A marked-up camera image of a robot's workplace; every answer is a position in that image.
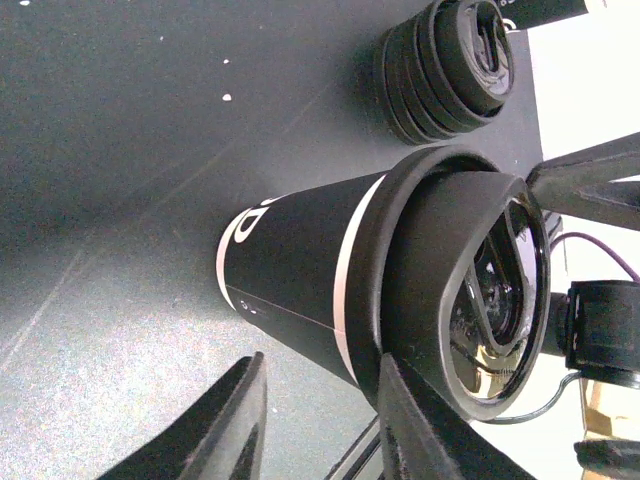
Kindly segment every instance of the white lettering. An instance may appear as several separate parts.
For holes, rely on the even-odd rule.
[[[251,232],[253,231],[253,229],[256,228],[256,225],[258,224],[262,216],[265,213],[267,213],[267,210],[269,210],[269,207],[256,208],[254,210],[249,210],[249,213],[247,213],[244,216],[242,221],[236,227],[236,231],[233,234],[233,239],[236,241],[236,243],[242,243],[247,238],[249,238],[249,235],[251,235]],[[247,219],[249,218],[252,219],[251,224],[248,227],[243,228],[243,226],[247,222]]]

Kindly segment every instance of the black plastic mount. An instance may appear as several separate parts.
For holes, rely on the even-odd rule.
[[[640,442],[593,440],[576,443],[574,449],[582,468],[619,480],[640,476]]]
[[[640,133],[539,164],[527,183],[541,208],[640,230]]]
[[[231,367],[164,432],[102,480],[257,480],[267,418],[264,355]]]
[[[567,368],[640,388],[640,284],[573,282],[566,317]]]
[[[390,354],[380,366],[378,413],[386,479],[533,478]]]

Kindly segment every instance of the black table surface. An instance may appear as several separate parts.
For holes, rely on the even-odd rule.
[[[256,350],[263,478],[323,477],[373,410],[241,321],[214,251],[255,202],[413,150],[367,59],[424,2],[26,3],[0,5],[0,477],[95,477]],[[510,39],[512,97],[455,141],[526,175],[542,153],[527,36]]]

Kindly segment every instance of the black cable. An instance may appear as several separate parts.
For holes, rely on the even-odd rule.
[[[518,423],[528,422],[529,420],[533,420],[534,418],[538,418],[540,415],[547,413],[551,408],[558,403],[560,397],[564,393],[565,388],[574,380],[578,380],[581,378],[580,372],[573,372],[564,377],[560,381],[560,386],[558,387],[558,391],[556,394],[547,402],[545,406],[539,408],[535,412],[527,413],[526,415],[520,415],[518,417],[502,417],[502,418],[494,418],[493,420],[484,420],[483,423],[488,423],[490,425],[516,425]]]

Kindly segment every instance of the white stripe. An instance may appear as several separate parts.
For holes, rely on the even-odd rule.
[[[353,366],[351,365],[351,356],[349,355],[349,345],[347,344],[345,329],[344,308],[347,291],[347,273],[349,271],[349,261],[351,260],[353,244],[356,241],[356,234],[358,233],[358,228],[360,228],[362,217],[364,217],[364,212],[367,210],[367,206],[369,205],[369,202],[371,202],[373,194],[382,183],[382,180],[384,180],[384,177],[386,177],[386,175],[380,177],[376,183],[369,188],[353,212],[351,220],[349,220],[349,225],[347,225],[347,230],[345,231],[344,238],[342,239],[342,246],[340,247],[340,254],[338,255],[338,263],[336,265],[336,279],[333,284],[333,332],[336,337],[336,344],[338,345],[338,350],[340,351],[340,356],[342,357],[344,366],[347,367],[349,375],[351,375],[351,378],[353,378],[356,383],[358,383],[358,380],[353,373]]]
[[[233,232],[250,210],[250,208],[247,208],[244,212],[234,218],[233,221],[229,224],[227,229],[222,234],[220,244],[218,245],[218,253],[216,255],[216,276],[218,277],[218,285],[220,286],[222,296],[234,310],[236,309],[236,307],[234,307],[233,303],[231,303],[231,298],[229,297],[229,292],[227,291],[227,284],[224,280],[224,258],[227,255],[227,248],[229,247],[231,237],[233,237]]]

